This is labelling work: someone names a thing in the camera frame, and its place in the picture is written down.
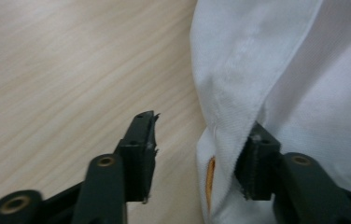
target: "light wooden surface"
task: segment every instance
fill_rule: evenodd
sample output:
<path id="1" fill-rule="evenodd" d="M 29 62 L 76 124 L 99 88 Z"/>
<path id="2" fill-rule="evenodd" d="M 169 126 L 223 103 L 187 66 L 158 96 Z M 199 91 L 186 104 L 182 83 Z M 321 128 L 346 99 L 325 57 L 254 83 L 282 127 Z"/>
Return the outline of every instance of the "light wooden surface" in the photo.
<path id="1" fill-rule="evenodd" d="M 0 198 L 44 198 L 84 178 L 133 116 L 153 109 L 160 153 L 133 223 L 203 223 L 195 146 L 204 120 L 190 68 L 196 1 L 0 0 Z"/>

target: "screw hole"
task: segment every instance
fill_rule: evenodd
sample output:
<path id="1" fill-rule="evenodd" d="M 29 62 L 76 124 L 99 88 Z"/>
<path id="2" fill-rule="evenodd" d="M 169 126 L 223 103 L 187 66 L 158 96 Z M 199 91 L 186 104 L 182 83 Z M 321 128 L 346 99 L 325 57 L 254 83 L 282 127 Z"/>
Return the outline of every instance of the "screw hole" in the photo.
<path id="1" fill-rule="evenodd" d="M 114 164 L 115 160 L 111 157 L 103 157 L 97 162 L 98 166 L 110 166 Z"/>
<path id="2" fill-rule="evenodd" d="M 25 195 L 17 196 L 10 199 L 0 207 L 0 213 L 4 215 L 13 214 L 21 211 L 30 203 L 30 198 Z"/>
<path id="3" fill-rule="evenodd" d="M 292 157 L 292 160 L 299 165 L 305 165 L 305 166 L 310 165 L 309 159 L 303 156 L 294 156 Z"/>

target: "wood grain surface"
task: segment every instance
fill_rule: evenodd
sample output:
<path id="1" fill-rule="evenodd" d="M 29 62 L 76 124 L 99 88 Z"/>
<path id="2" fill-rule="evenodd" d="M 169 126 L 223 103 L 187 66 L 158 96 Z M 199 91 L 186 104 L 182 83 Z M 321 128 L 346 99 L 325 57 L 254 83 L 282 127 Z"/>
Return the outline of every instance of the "wood grain surface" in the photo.
<path id="1" fill-rule="evenodd" d="M 0 0 L 0 198 L 84 178 L 134 115 L 155 110 L 160 153 L 129 223 L 203 223 L 190 65 L 195 0 Z"/>

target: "white cloth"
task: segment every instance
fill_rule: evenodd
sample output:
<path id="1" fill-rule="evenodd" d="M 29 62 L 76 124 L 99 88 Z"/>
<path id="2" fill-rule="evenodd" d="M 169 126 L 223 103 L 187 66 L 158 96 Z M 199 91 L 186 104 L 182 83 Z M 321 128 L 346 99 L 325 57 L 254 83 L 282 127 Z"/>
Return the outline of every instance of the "white cloth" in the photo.
<path id="1" fill-rule="evenodd" d="M 206 223 L 275 223 L 272 203 L 245 201 L 232 175 L 256 119 L 283 152 L 312 156 L 351 190 L 351 0 L 199 0 L 190 42 Z"/>

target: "orange tag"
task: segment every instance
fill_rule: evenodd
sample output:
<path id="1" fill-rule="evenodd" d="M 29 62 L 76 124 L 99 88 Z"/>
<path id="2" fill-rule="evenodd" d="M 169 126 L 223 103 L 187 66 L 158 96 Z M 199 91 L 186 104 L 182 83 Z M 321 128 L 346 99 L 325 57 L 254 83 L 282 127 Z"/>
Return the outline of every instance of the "orange tag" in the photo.
<path id="1" fill-rule="evenodd" d="M 205 178 L 205 198 L 207 199 L 208 212 L 210 213 L 211 192 L 213 190 L 214 170 L 216 169 L 216 158 L 210 159 L 207 167 L 207 175 Z"/>

